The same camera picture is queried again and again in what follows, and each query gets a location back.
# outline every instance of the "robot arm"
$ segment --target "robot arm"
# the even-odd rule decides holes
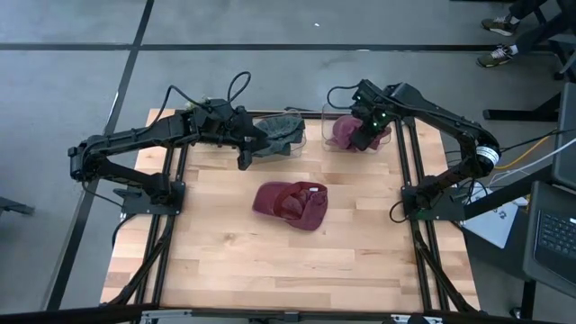
[[[70,176],[78,182],[105,179],[129,185],[143,190],[152,204],[169,204],[174,188],[167,175],[147,175],[114,164],[108,157],[155,146],[176,149],[198,142],[238,149],[240,170],[251,164],[252,152],[268,146],[266,133],[254,127],[244,107],[234,109],[225,100],[213,99],[202,107],[158,119],[146,128],[91,136],[68,149]]]
[[[406,211],[430,209],[433,200],[446,188],[467,178],[487,176],[500,159],[498,141],[480,124],[467,121],[427,101],[411,85],[389,85],[383,90],[369,80],[362,80],[354,93],[352,115],[363,122],[351,137],[352,145],[365,150],[374,138],[395,119],[415,117],[443,131],[460,144],[462,161],[440,175],[427,175],[414,187],[406,188],[403,198]]]

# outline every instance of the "maroon cap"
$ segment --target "maroon cap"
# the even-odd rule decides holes
[[[326,144],[337,146],[339,149],[346,149],[352,152],[356,152],[357,148],[352,146],[350,137],[355,130],[360,128],[360,126],[362,126],[362,121],[353,117],[352,115],[344,115],[338,118],[332,126],[332,134],[334,137],[327,140]],[[384,133],[376,136],[374,141],[370,143],[370,146],[368,147],[370,149],[378,149],[380,140],[391,132],[392,129],[390,127],[386,127]]]
[[[328,188],[322,184],[269,182],[258,188],[252,209],[284,219],[301,230],[317,229],[328,208]]]

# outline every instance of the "desk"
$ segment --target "desk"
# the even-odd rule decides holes
[[[150,112],[148,122],[157,112]],[[444,171],[446,158],[439,132],[421,122],[417,122],[417,130],[425,171]],[[394,134],[376,154],[327,152],[322,148],[320,121],[307,120],[307,144],[301,157],[255,160],[247,171],[237,170],[235,150],[202,144],[190,148],[184,208],[176,217],[160,305],[422,311],[410,226],[388,218],[402,186]],[[410,139],[408,130],[405,138]],[[139,152],[136,169],[158,172],[164,155],[163,148],[144,149]],[[294,229],[252,212],[261,184],[303,180],[328,188],[328,211],[316,231]],[[401,207],[395,216],[401,218]],[[449,222],[435,225],[443,268],[466,300],[479,308],[462,233]],[[115,297],[140,266],[149,226],[150,216],[142,215],[119,231],[103,302]],[[152,271],[145,302],[150,301],[155,277]],[[438,309],[431,271],[428,281]]]

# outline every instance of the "clear plastic container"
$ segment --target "clear plastic container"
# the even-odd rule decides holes
[[[385,144],[390,143],[391,135],[375,140],[369,148],[361,151],[349,143],[352,131],[360,127],[362,122],[354,118],[349,110],[339,110],[327,103],[322,106],[322,148],[328,152],[368,153],[378,152]]]

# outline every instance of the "sneaker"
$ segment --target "sneaker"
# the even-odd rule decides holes
[[[516,29],[518,28],[518,26],[520,25],[520,22],[512,23],[512,22],[510,22],[511,18],[512,18],[512,15],[509,14],[505,17],[496,17],[494,19],[484,19],[481,22],[482,28],[487,30],[487,31],[497,32],[500,35],[512,36],[514,34],[514,32],[516,31]]]
[[[499,45],[492,53],[480,56],[476,62],[483,68],[493,68],[508,63],[512,58],[510,46]]]

